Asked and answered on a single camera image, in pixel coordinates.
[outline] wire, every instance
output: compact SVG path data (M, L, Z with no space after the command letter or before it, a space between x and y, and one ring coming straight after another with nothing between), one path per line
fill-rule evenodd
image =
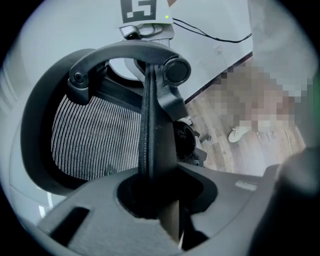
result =
M206 38L210 38L210 39L213 39L213 40L216 40L216 41L220 41L220 42L238 44L238 43L240 43L240 42L242 42L242 41L244 41L244 40L247 40L247 39L248 39L249 37L251 37L251 35L252 35L252 34L250 33L250 34L248 34L245 38L243 38L243 39L241 39L241 40L238 40L238 41L225 40L225 39L220 39L220 38L217 38L217 37L210 36L210 35L208 35L207 33L203 32L201 29L197 28L196 26L192 26L192 25L190 25L190 24L188 24L188 23L186 23L186 22L184 22L184 21L182 21L182 20L180 20L180 19L177 19L177 18L172 18L172 19L173 19L174 21L177 21L177 22L181 22L181 23L183 23L183 24L186 24L187 26L189 26L189 27L191 27L191 28L194 28L194 29L200 31L201 33L197 32L197 31L194 31L194 30L192 30L192 29L189 29L189 28L187 28L187 27L185 27L185 26L182 26L182 25L180 25L180 24L178 24L178 23L176 23L176 22L173 22L175 25L177 25L177 26L179 26L179 27L181 27L181 28L183 28L183 29L185 29L185 30L188 30L188 31L193 32L193 33L196 33L196 34L198 34L198 35L200 35L200 36L203 36L203 37L206 37Z

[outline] wooden floor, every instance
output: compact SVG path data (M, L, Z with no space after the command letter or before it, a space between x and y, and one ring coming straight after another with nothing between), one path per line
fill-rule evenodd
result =
M230 143L228 135L234 123L230 122L231 115L216 110L213 102L216 88L219 86L211 85L186 105L192 128L200 133L202 149L207 152L205 167L262 176L266 167L281 164L305 148L296 126L278 125L268 132L249 131L238 142Z

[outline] black baseboard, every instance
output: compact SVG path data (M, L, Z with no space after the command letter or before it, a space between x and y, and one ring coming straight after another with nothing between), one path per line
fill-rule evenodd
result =
M232 72L234 67L240 66L242 63L246 62L248 59L252 57L252 52L248 53L243 58L239 59L236 63L228 67L228 71ZM192 94L189 98L187 98L184 103L187 104L191 100L193 100L195 97L197 97L200 93L208 89L210 86L212 86L215 82L217 82L219 79L226 77L227 71L223 71L221 74L217 75L215 78L207 82L204 86L202 86L199 90L197 90L194 94Z

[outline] black hole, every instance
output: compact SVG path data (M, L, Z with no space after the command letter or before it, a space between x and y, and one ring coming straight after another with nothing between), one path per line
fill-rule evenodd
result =
M74 208L51 233L51 238L66 247L88 213L89 210L86 208Z

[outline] sneaker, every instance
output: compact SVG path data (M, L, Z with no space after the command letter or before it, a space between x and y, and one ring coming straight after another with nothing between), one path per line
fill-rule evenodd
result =
M250 131L250 128L246 126L237 126L235 128L232 128L232 132L230 132L228 136L229 142L235 143L239 141L240 138L248 131Z

